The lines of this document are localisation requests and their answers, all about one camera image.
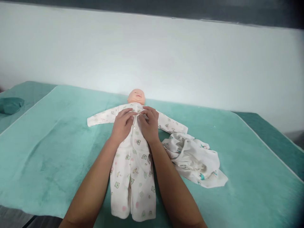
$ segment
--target printed onesie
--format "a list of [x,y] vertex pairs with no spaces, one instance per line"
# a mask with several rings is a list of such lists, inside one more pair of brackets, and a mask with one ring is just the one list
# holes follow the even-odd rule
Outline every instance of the printed onesie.
[[[89,127],[114,123],[118,113],[126,108],[139,113],[144,110],[139,103],[123,104],[87,119]],[[125,219],[131,213],[137,222],[156,216],[155,183],[152,155],[144,139],[137,116],[127,138],[119,145],[110,171],[111,213]],[[159,112],[158,128],[170,134],[187,133],[188,128]]]

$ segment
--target folded green towel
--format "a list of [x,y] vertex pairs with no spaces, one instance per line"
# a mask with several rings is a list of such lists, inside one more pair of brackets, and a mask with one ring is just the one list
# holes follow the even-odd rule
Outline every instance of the folded green towel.
[[0,114],[13,115],[18,112],[23,105],[24,100],[21,98],[1,98]]

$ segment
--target teal mattress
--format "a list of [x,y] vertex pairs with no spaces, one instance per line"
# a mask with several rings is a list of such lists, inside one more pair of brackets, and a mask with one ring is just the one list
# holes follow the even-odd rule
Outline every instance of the teal mattress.
[[[24,99],[0,116],[0,204],[64,217],[113,124],[88,128],[86,118],[126,103],[126,96],[25,82],[0,93]],[[183,178],[208,227],[294,227],[303,202],[303,151],[255,113],[147,100],[218,152],[229,181],[206,189]],[[169,135],[160,131],[160,139]],[[170,227],[156,183],[156,219],[111,216],[110,187],[96,227]]]

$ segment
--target hand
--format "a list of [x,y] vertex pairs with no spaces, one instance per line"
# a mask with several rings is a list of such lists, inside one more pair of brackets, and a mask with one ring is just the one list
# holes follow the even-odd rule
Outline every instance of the hand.
[[[151,108],[149,106],[143,106],[143,108],[146,110],[142,111],[140,113],[142,115],[139,115],[138,118],[140,120],[142,134],[150,144],[152,142],[159,141],[159,137],[158,137],[159,113],[154,108]],[[146,120],[143,114],[146,114],[149,119]]]
[[121,110],[115,117],[110,139],[117,144],[120,144],[123,140],[125,140],[130,133],[134,119],[133,116],[137,115],[136,112],[130,111],[132,111],[132,108]]

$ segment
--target white baby onesie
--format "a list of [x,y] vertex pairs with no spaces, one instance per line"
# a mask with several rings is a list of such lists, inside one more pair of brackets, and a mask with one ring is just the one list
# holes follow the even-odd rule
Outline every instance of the white baby onesie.
[[181,176],[205,188],[224,186],[228,181],[219,170],[218,153],[207,143],[183,133],[173,133],[162,143]]
[[[144,110],[139,103],[123,104],[108,109],[87,119],[88,126],[113,123],[117,114],[126,108],[139,113]],[[133,125],[127,138],[119,145],[110,171],[111,212],[125,219],[132,214],[137,222],[154,219],[156,216],[156,196],[152,155],[134,116]],[[187,133],[188,128],[159,113],[158,127],[170,134]]]

